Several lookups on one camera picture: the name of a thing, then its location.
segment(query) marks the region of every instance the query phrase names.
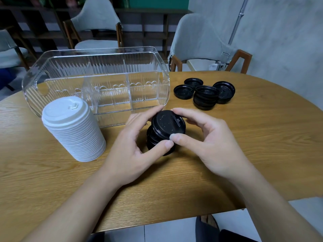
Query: green panel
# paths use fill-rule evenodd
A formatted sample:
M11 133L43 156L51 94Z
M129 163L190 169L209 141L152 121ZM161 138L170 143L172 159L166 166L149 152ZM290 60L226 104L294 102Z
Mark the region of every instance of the green panel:
M129 0L131 8L188 9L189 0Z

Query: chair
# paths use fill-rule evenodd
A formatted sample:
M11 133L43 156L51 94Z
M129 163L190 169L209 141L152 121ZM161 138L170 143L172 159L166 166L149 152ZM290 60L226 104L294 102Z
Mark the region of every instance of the chair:
M18 47L11 35L16 36L25 48ZM11 72L8 70L8 68L22 65L26 71L29 70L29 66L25 60L25 58L28 56L28 52L35 60L37 60L34 50L27 46L20 33L13 26L0 30L0 69L2 70L1 78L3 80L5 77L9 78L7 80L9 82L10 80L14 79L14 77L11 76ZM11 91L14 91L14 88L10 85L6 84L5 86Z
M122 26L109 0L86 0L81 12L70 20L63 22L71 49L93 49L122 47ZM117 41L85 40L78 32L85 30L113 30L117 33ZM72 33L79 43L74 46Z
M241 73L246 74L252 55L225 44L209 20L197 13L184 15L175 32L168 57L170 70L182 71L183 63L190 59L207 59L219 62L230 71L239 58L244 59Z

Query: person's right arm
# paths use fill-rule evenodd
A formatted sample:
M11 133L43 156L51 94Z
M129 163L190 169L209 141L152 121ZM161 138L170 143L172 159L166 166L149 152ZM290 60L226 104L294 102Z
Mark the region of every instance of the person's right arm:
M224 120L199 110L174 108L199 126L204 142L184 134L170 140L196 153L215 174L227 178L243 196L262 242L323 241L322 236L265 180L249 162Z

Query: forearm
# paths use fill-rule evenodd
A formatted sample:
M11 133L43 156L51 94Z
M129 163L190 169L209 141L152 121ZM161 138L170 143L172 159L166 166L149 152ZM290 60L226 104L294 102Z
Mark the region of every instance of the forearm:
M263 242L323 241L321 235L254 168L231 181L240 191Z
M116 180L100 168L23 241L85 241L118 188Z

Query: white coffee cup lid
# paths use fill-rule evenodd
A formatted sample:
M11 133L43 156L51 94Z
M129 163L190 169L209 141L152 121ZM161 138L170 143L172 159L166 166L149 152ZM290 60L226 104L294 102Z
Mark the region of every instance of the white coffee cup lid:
M88 110L87 103L81 98L76 96L62 97L44 107L42 121L46 125L66 126L82 118Z

